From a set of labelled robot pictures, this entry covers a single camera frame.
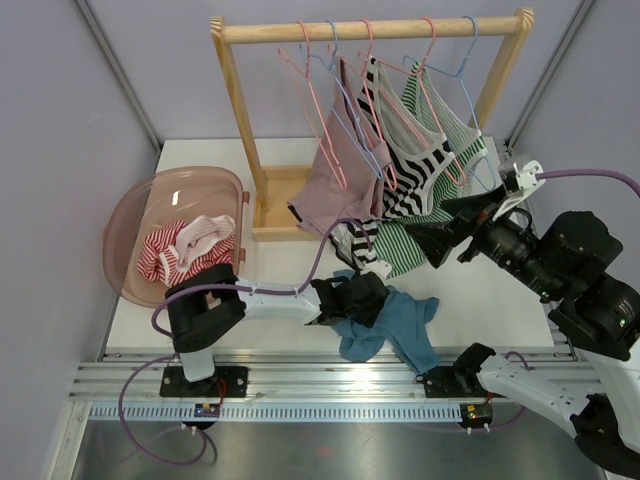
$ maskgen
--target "white wall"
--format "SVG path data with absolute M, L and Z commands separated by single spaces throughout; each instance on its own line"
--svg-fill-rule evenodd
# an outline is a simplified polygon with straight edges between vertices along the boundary
M 0 476 L 36 479 L 104 339 L 102 229 L 153 155 L 72 2 L 3 2 L 0 59 Z
M 231 106 L 209 34 L 209 19 L 223 15 L 229 24 L 284 23 L 303 20 L 404 19 L 512 15 L 517 7 L 536 10 L 536 21 L 522 57 L 488 133 L 506 135 L 515 123 L 542 69 L 564 31 L 579 0 L 450 0 L 419 2 L 393 0 L 91 0 L 91 4 L 140 97 L 156 130 L 163 138 L 237 137 Z M 457 68 L 468 39 L 442 39 L 431 62 L 447 70 Z M 500 39 L 482 38 L 466 74 L 475 99 L 498 51 Z M 343 42 L 354 58 L 366 42 Z M 310 129 L 296 97 L 286 83 L 277 45 L 234 47 L 254 133 L 258 137 L 308 136 Z M 297 53 L 296 45 L 290 45 Z M 315 51 L 324 45 L 315 44 Z M 405 54 L 424 55 L 425 40 L 377 42 L 374 53 L 395 64 Z M 393 77 L 398 89 L 406 80 Z M 332 81 L 319 78 L 321 96 L 330 97 Z M 456 84 L 437 79 L 443 96 L 463 118 L 469 115 Z
M 640 64 L 635 0 L 599 2 L 517 145 L 548 171 L 607 168 L 640 181 Z M 593 210 L 625 247 L 611 272 L 640 289 L 640 199 L 610 179 L 554 179 L 532 197 L 546 229 Z

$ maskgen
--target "blue cloth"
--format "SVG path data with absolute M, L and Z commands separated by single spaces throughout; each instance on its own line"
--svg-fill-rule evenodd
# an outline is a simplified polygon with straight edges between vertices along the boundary
M 353 276 L 351 271 L 335 272 L 334 276 Z M 372 328 L 343 320 L 333 326 L 342 337 L 340 355 L 351 362 L 366 362 L 380 351 L 385 340 L 415 374 L 425 373 L 440 363 L 427 337 L 425 325 L 438 310 L 440 300 L 416 300 L 408 293 L 389 289 L 384 307 Z

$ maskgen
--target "pink hanger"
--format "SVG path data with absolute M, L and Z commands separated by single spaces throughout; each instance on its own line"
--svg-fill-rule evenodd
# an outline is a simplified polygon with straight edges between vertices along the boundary
M 437 35 L 436 35 L 436 27 L 433 23 L 433 21 L 429 18 L 429 17 L 422 17 L 422 20 L 425 20 L 427 22 L 429 22 L 429 25 L 431 25 L 431 31 L 432 31 L 432 36 L 431 36 L 431 42 L 429 43 L 429 48 L 427 49 L 427 53 L 424 55 L 424 57 L 422 58 L 422 61 L 420 62 L 420 65 L 418 67 L 418 69 L 415 72 L 411 72 L 411 71 L 407 71 L 404 70 L 402 68 L 396 67 L 395 65 L 392 65 L 390 63 L 387 63 L 383 60 L 380 59 L 376 59 L 376 61 L 382 65 L 385 65 L 386 67 L 389 67 L 393 70 L 396 70 L 398 72 L 402 72 L 406 75 L 409 76 L 416 76 L 416 78 L 418 79 L 419 83 L 420 83 L 420 90 L 422 91 L 423 95 L 425 96 L 425 98 L 427 99 L 427 103 L 429 104 L 429 108 L 431 109 L 431 113 L 433 114 L 433 118 L 436 121 L 436 124 L 438 125 L 438 129 L 440 130 L 440 133 L 444 134 L 444 131 L 442 129 L 442 125 L 440 124 L 440 120 L 438 119 L 438 115 L 435 112 L 435 109 L 433 108 L 433 105 L 431 104 L 431 99 L 429 98 L 429 95 L 427 94 L 427 90 L 424 86 L 424 82 L 422 80 L 422 71 L 425 69 L 425 64 L 427 63 L 427 59 L 429 58 L 429 55 L 431 54 L 431 50 L 433 49 L 436 39 L 437 39 Z M 369 60 L 369 56 L 371 53 L 371 48 L 369 48 L 369 50 L 365 53 L 363 51 L 360 51 L 358 53 L 358 58 L 361 58 L 362 56 L 364 56 L 365 61 L 364 61 L 364 68 L 366 69 L 367 66 L 367 62 Z M 404 121 L 404 123 L 407 125 L 407 127 L 409 128 L 409 130 L 415 135 L 415 137 L 420 141 L 420 143 L 422 143 L 422 145 L 425 148 L 429 148 L 429 143 L 427 142 L 427 140 L 417 131 L 417 129 L 413 126 L 413 123 L 407 118 L 406 114 L 402 111 L 400 111 L 395 105 L 394 103 L 391 101 L 390 96 L 387 92 L 385 92 L 385 90 L 383 88 L 381 88 L 380 90 L 380 94 L 387 100 L 387 102 L 389 103 L 389 105 L 391 106 L 391 108 L 393 108 L 393 110 L 396 112 L 396 114 L 398 114 L 398 116 L 400 118 L 402 118 L 402 120 Z M 367 98 L 369 98 L 369 92 L 368 89 L 365 88 L 365 93 L 367 94 Z M 445 169 L 444 173 L 451 179 L 451 181 L 457 185 L 458 187 L 461 187 L 463 185 L 465 185 L 467 183 L 467 176 L 464 172 L 464 169 L 462 168 L 462 166 L 460 165 L 460 162 L 458 160 L 457 157 L 454 158 L 454 162 L 456 164 L 456 166 L 458 167 L 458 170 L 460 171 L 460 174 L 462 175 L 462 182 L 459 183 L 458 180 L 447 170 Z
M 369 24 L 369 20 L 367 20 L 366 18 L 361 18 L 360 21 L 365 23 L 365 25 L 367 26 L 367 31 L 369 32 L 369 48 L 367 49 L 367 56 L 368 56 L 371 53 L 371 50 L 373 49 L 373 30 L 371 28 L 371 25 Z M 369 95 L 369 89 L 367 88 L 367 80 L 366 80 L 367 64 L 365 63 L 362 66 L 362 69 L 358 70 L 358 68 L 356 68 L 353 65 L 351 65 L 351 63 L 349 63 L 346 58 L 343 57 L 342 61 L 356 75 L 358 75 L 358 77 L 360 77 L 360 80 L 362 80 L 362 85 L 363 85 L 363 88 L 364 88 L 364 92 L 365 92 L 365 94 L 367 96 L 367 102 L 369 103 L 369 110 L 371 111 L 371 116 L 373 117 L 373 122 L 374 122 L 374 125 L 376 127 L 376 131 L 378 133 L 378 138 L 380 138 L 381 140 L 384 139 L 384 136 L 382 135 L 382 129 L 380 128 L 380 123 L 378 122 L 378 116 L 377 116 L 376 110 L 375 110 L 375 108 L 373 106 L 373 100 L 371 99 L 371 96 Z M 364 130 L 364 134 L 365 134 L 365 136 L 367 138 L 367 142 L 369 143 L 369 147 L 371 149 L 373 149 L 373 142 L 369 138 L 369 135 L 367 135 L 366 129 Z M 395 192 L 396 189 L 398 188 L 398 180 L 396 178 L 396 171 L 395 171 L 395 168 L 394 168 L 392 163 L 389 163 L 385 167 L 385 169 L 384 169 L 384 178 L 385 178 L 385 182 L 387 183 L 388 187 L 392 191 Z
M 336 180 L 338 182 L 338 185 L 340 185 L 340 188 L 342 188 L 344 190 L 344 189 L 347 188 L 347 179 L 346 179 L 346 177 L 344 175 L 344 171 L 342 170 L 342 166 L 340 165 L 340 161 L 336 157 L 336 154 L 335 154 L 335 152 L 333 150 L 333 143 L 331 142 L 331 136 L 329 135 L 329 132 L 327 131 L 327 125 L 326 125 L 326 123 L 324 121 L 324 116 L 322 115 L 322 110 L 320 109 L 320 105 L 318 103 L 318 98 L 316 96 L 315 88 L 313 87 L 313 80 L 311 78 L 311 72 L 310 72 L 310 69 L 309 69 L 309 64 L 310 64 L 310 61 L 311 61 L 311 41 L 309 40 L 309 33 L 307 32 L 307 28 L 304 26 L 304 24 L 301 21 L 298 21 L 297 23 L 300 25 L 300 28 L 302 28 L 302 32 L 304 33 L 305 42 L 307 44 L 307 59 L 306 59 L 305 68 L 302 69 L 301 67 L 299 67 L 291 59 L 291 57 L 289 57 L 286 54 L 284 49 L 278 48 L 278 54 L 282 57 L 282 59 L 285 62 L 287 62 L 288 64 L 292 65 L 295 68 L 295 70 L 300 75 L 302 75 L 304 77 L 304 79 L 307 81 L 307 86 L 309 87 L 309 91 L 311 92 L 311 98 L 313 99 L 313 104 L 315 106 L 316 113 L 318 114 L 318 117 L 320 118 L 320 123 L 322 123 L 322 129 L 324 131 L 325 138 L 327 139 L 327 143 L 329 144 L 329 153 L 327 153 L 324 145 L 322 144 L 322 139 L 320 138 L 320 135 L 318 134 L 318 131 L 316 130 L 316 128 L 314 126 L 313 120 L 311 120 L 311 116 L 309 115 L 309 111 L 308 111 L 308 109 L 306 107 L 306 102 L 305 102 L 305 99 L 304 99 L 304 95 L 302 94 L 302 92 L 298 88 L 296 80 L 291 76 L 290 70 L 289 69 L 285 69 L 287 71 L 287 76 L 291 80 L 291 83 L 293 85 L 295 94 L 298 97 L 298 101 L 302 105 L 302 111 L 304 113 L 304 116 L 306 117 L 307 121 L 309 122 L 309 125 L 311 126 L 311 130 L 313 131 L 313 134 L 315 135 L 316 140 L 318 140 L 318 145 L 320 147 L 320 150 L 322 151 L 327 163 L 329 164 L 329 168 L 331 168 L 331 171 L 333 172 L 333 175 L 335 176 L 335 178 L 336 178 Z

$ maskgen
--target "wooden frame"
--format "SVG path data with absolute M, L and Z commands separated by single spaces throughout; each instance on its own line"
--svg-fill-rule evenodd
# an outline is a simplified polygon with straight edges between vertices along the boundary
M 503 36 L 493 66 L 476 103 L 480 128 L 489 121 L 502 90 L 511 75 L 520 50 L 533 25 L 530 8 L 519 8 L 511 17 L 476 19 L 479 36 Z M 438 37 L 468 37 L 474 35 L 472 22 L 465 18 L 433 20 Z M 372 21 L 375 39 L 430 37 L 431 26 L 424 20 Z M 331 26 L 324 23 L 305 24 L 312 41 L 333 40 Z M 366 40 L 369 33 L 363 22 L 336 23 L 340 40 Z M 312 240 L 316 237 L 296 227 L 297 221 L 289 212 L 287 202 L 304 186 L 310 166 L 262 167 L 253 137 L 249 113 L 245 104 L 240 77 L 231 45 L 254 43 L 303 42 L 298 24 L 227 26 L 222 17 L 211 20 L 211 35 L 218 53 L 231 106 L 236 117 L 240 137 L 256 184 L 256 209 L 253 219 L 253 238 L 256 241 Z

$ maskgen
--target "blue hanger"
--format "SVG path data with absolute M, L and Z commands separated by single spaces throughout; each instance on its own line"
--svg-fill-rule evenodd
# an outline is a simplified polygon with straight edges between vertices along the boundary
M 334 38 L 334 49 L 333 49 L 333 52 L 331 53 L 331 62 L 327 63 L 327 61 L 324 58 L 320 57 L 319 55 L 310 54 L 309 56 L 319 60 L 320 63 L 322 63 L 322 65 L 329 72 L 332 73 L 333 79 L 337 83 L 337 85 L 340 87 L 340 90 L 342 91 L 342 95 L 343 95 L 344 99 L 346 100 L 347 106 L 348 106 L 349 110 L 351 111 L 351 116 L 354 119 L 355 127 L 356 127 L 356 134 L 358 135 L 358 139 L 357 140 L 353 138 L 353 136 L 351 135 L 350 130 L 344 124 L 344 122 L 342 121 L 340 116 L 337 114 L 337 112 L 335 111 L 333 106 L 331 107 L 331 110 L 335 114 L 336 118 L 340 122 L 340 125 L 342 125 L 342 128 L 345 130 L 347 135 L 349 135 L 349 138 L 351 139 L 351 141 L 358 148 L 358 151 L 360 152 L 360 155 L 362 156 L 364 161 L 367 162 L 367 164 L 369 165 L 369 167 L 371 168 L 373 173 L 375 173 L 376 177 L 378 179 L 382 179 L 384 177 L 384 173 L 383 173 L 382 169 L 380 168 L 380 165 L 378 164 L 378 162 L 377 162 L 377 160 L 376 160 L 376 158 L 375 158 L 375 156 L 373 154 L 373 151 L 370 150 L 367 147 L 366 136 L 365 136 L 364 131 L 362 130 L 362 125 L 360 124 L 360 116 L 356 113 L 356 110 L 353 108 L 353 105 L 352 105 L 351 99 L 350 99 L 350 95 L 347 93 L 347 91 L 344 88 L 344 85 L 342 85 L 342 81 L 337 76 L 337 73 L 336 73 L 336 57 L 337 57 L 337 54 L 338 54 L 338 41 L 339 41 L 338 40 L 338 31 L 336 29 L 335 24 L 331 20 L 327 20 L 327 22 L 331 25 L 331 28 L 333 30 L 333 38 Z M 303 54 L 305 56 L 305 58 L 306 58 L 306 52 L 303 52 L 302 44 L 298 44 L 298 48 L 300 50 L 300 53 Z
M 428 69 L 433 70 L 435 72 L 438 73 L 442 73 L 443 75 L 446 75 L 447 77 L 451 77 L 451 78 L 457 78 L 460 80 L 460 86 L 462 87 L 462 91 L 464 92 L 464 96 L 467 99 L 467 103 L 469 104 L 469 108 L 471 109 L 471 117 L 473 118 L 473 123 L 475 124 L 476 128 L 478 130 L 480 130 L 480 127 L 478 126 L 478 118 L 476 117 L 476 111 L 475 108 L 473 107 L 473 102 L 471 101 L 471 96 L 469 95 L 469 92 L 467 91 L 467 87 L 464 84 L 464 80 L 463 80 L 463 74 L 464 74 L 464 69 L 467 66 L 467 60 L 469 60 L 469 57 L 471 56 L 471 53 L 473 52 L 474 47 L 476 46 L 476 42 L 478 40 L 478 24 L 476 23 L 476 19 L 473 17 L 470 17 L 468 15 L 465 15 L 462 18 L 468 18 L 469 20 L 471 20 L 471 22 L 473 23 L 473 30 L 474 30 L 474 36 L 473 36 L 473 41 L 471 42 L 471 45 L 469 46 L 469 49 L 467 50 L 467 54 L 465 55 L 464 59 L 462 60 L 462 62 L 460 63 L 460 68 L 458 68 L 458 71 L 454 74 L 454 73 L 449 73 L 449 72 L 445 72 L 444 70 L 440 70 L 439 68 L 436 67 L 432 67 L 431 65 L 425 65 Z M 409 70 L 409 68 L 406 67 L 406 63 L 407 60 L 411 60 L 413 63 L 412 65 L 415 65 L 416 63 L 418 63 L 417 60 L 415 60 L 413 57 L 409 56 L 409 55 L 405 55 L 404 58 L 402 59 L 402 63 L 405 69 Z M 480 180 L 480 178 L 478 178 L 478 176 L 476 175 L 475 170 L 478 168 L 478 165 L 480 165 L 480 162 L 484 160 L 487 163 L 487 166 L 489 167 L 489 171 L 491 172 L 491 180 L 493 181 L 493 185 L 491 186 L 491 188 L 487 188 L 487 186 L 482 182 L 482 180 Z M 493 166 L 491 165 L 491 162 L 489 161 L 489 159 L 487 158 L 487 156 L 485 155 L 484 157 L 482 157 L 480 159 L 480 161 L 476 162 L 476 164 L 471 168 L 470 170 L 471 175 L 473 175 L 473 178 L 475 178 L 478 183 L 482 186 L 482 188 L 484 188 L 485 191 L 489 192 L 493 189 L 496 188 L 497 183 L 496 183 L 496 172 L 495 169 L 493 168 Z

